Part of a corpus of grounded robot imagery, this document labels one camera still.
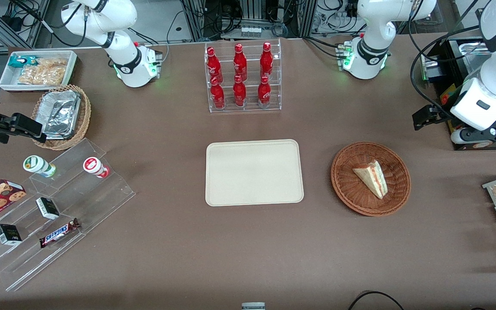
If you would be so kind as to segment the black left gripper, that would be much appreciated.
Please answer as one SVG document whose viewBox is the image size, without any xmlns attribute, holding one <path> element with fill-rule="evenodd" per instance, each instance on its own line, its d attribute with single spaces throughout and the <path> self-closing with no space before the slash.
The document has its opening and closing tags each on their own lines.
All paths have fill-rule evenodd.
<svg viewBox="0 0 496 310">
<path fill-rule="evenodd" d="M 451 114 L 435 105 L 426 105 L 412 115 L 415 131 L 419 131 L 429 124 L 440 124 L 452 119 Z"/>
</svg>

